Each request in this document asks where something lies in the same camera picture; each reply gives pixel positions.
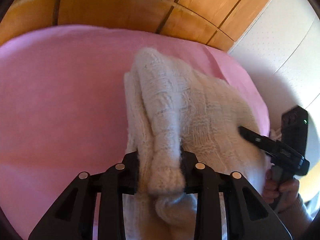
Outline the person's right hand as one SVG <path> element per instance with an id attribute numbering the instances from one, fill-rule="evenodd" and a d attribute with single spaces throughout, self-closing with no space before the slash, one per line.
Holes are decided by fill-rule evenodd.
<path id="1" fill-rule="evenodd" d="M 292 178 L 281 185 L 272 180 L 272 171 L 267 170 L 265 186 L 262 192 L 262 198 L 267 204 L 272 204 L 281 196 L 281 201 L 277 205 L 277 211 L 283 212 L 291 207 L 298 198 L 299 181 Z"/>

